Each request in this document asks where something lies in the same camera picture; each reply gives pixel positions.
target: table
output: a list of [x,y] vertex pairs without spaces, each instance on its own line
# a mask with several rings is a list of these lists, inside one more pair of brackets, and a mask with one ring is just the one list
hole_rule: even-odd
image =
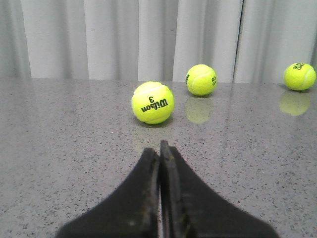
[[54,237],[161,140],[282,238],[316,237],[316,86],[220,83],[195,97],[184,82],[164,83],[175,110],[146,125],[131,110],[138,81],[0,78],[0,237]]

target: white curtain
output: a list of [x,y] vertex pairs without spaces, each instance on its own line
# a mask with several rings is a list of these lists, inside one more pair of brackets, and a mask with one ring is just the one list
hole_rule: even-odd
[[278,83],[316,46],[316,0],[0,0],[0,76]]

